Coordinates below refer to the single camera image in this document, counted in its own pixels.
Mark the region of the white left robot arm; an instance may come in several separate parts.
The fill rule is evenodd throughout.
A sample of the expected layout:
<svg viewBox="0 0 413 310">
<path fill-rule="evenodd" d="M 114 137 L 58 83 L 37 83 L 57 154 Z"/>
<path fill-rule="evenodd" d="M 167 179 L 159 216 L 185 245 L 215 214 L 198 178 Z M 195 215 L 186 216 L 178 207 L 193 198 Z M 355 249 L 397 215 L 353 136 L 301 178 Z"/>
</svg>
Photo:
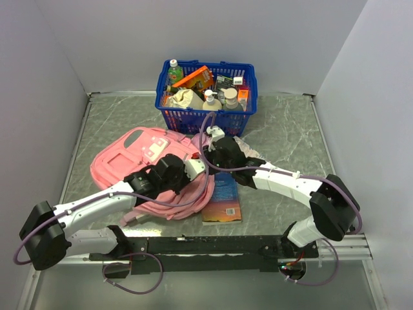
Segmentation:
<svg viewBox="0 0 413 310">
<path fill-rule="evenodd" d="M 54 207 L 47 201 L 38 203 L 20 230 L 20 248 L 26 250 L 28 262 L 37 271 L 79 254 L 99 253 L 121 259 L 131 252 L 131 247 L 120 227 L 86 230 L 85 226 L 100 217 L 154 200 L 161 193 L 178 194 L 203 171 L 204 165 L 197 160 L 184 161 L 167 154 L 155 165 L 133 172 L 86 198 Z"/>
</svg>

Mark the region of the pink student backpack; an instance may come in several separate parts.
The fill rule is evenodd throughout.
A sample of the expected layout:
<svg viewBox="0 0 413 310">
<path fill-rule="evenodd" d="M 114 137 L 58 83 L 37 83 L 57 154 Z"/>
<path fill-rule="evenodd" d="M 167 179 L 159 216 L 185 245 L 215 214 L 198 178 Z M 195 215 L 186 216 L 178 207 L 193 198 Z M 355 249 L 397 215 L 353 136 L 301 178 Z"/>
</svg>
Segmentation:
<svg viewBox="0 0 413 310">
<path fill-rule="evenodd" d="M 160 158 L 173 154 L 182 160 L 192 157 L 191 138 L 173 130 L 158 127 L 136 127 L 102 150 L 90 165 L 90 174 L 101 189 L 121 181 L 132 172 L 156 164 Z M 151 201 L 135 207 L 123 216 L 121 226 L 126 226 L 143 215 L 167 220 L 181 220 L 201 211 L 210 201 L 214 191 L 214 177 L 204 174 L 187 185 L 179 194 L 166 191 L 157 201 L 170 203 L 167 207 Z"/>
</svg>

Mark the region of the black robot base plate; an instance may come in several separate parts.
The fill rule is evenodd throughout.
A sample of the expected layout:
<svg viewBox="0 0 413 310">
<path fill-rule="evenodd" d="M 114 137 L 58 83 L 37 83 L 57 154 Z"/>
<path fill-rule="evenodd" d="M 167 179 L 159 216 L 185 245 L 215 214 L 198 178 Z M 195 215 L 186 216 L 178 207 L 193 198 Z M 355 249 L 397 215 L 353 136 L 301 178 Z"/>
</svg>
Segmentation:
<svg viewBox="0 0 413 310">
<path fill-rule="evenodd" d="M 165 272 L 278 272 L 279 262 L 319 257 L 316 242 L 297 248 L 280 235 L 128 237 L 126 240 L 129 242 L 127 257 L 92 253 L 89 260 L 130 262 L 132 274 L 149 274 L 158 271 L 159 265 L 147 258 L 146 253 L 156 256 Z"/>
</svg>

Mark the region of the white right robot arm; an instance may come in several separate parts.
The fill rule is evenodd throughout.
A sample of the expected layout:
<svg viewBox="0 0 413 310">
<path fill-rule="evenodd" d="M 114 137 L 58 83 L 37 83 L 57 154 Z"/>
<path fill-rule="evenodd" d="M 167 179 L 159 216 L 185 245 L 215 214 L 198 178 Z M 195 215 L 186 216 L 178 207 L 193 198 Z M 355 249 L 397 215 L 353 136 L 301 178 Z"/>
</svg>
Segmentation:
<svg viewBox="0 0 413 310">
<path fill-rule="evenodd" d="M 231 173 L 238 184 L 286 196 L 310 209 L 308 218 L 291 224 L 283 235 L 281 248 L 289 257 L 298 256 L 318 239 L 341 241 L 353 223 L 358 225 L 355 233 L 361 229 L 360 206 L 334 174 L 322 178 L 280 169 L 246 156 L 231 137 L 203 147 L 201 154 L 213 171 Z"/>
</svg>

